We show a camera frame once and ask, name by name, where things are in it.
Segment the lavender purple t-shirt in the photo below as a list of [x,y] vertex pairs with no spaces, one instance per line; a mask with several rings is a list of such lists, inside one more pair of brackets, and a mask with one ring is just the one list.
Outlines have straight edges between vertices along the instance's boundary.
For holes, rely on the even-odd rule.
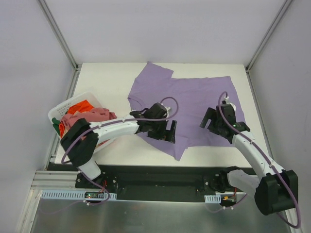
[[135,78],[128,101],[132,110],[143,110],[162,100],[164,106],[170,107],[171,113],[176,112],[173,117],[177,122],[175,143],[151,139],[146,133],[140,133],[139,136],[177,161],[189,147],[229,147],[230,143],[226,139],[200,128],[199,125],[207,108],[214,108],[218,104],[220,94],[224,91],[236,106],[237,121],[245,120],[231,78],[224,76],[176,79],[172,75],[173,71],[170,69],[147,63]]

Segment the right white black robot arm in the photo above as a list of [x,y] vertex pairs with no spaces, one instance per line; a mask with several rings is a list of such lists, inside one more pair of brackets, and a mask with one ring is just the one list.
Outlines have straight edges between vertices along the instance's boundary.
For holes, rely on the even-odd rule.
[[263,152],[250,128],[244,122],[236,121],[230,104],[208,108],[200,127],[225,138],[237,148],[256,174],[255,177],[248,175],[237,166],[224,168],[209,183],[213,190],[223,193],[235,187],[253,197],[264,215],[298,208],[298,176]]

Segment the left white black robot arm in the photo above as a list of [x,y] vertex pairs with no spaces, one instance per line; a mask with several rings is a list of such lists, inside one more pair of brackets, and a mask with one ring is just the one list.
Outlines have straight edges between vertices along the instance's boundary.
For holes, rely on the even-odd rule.
[[176,113],[169,115],[169,111],[162,103],[155,103],[150,108],[132,111],[129,115],[103,122],[87,122],[84,118],[77,120],[61,139],[61,146],[67,160],[85,177],[86,183],[93,189],[103,183],[103,172],[93,159],[96,147],[107,140],[116,139],[124,135],[146,133],[155,140],[175,143],[177,121],[173,120],[167,129],[169,119]]

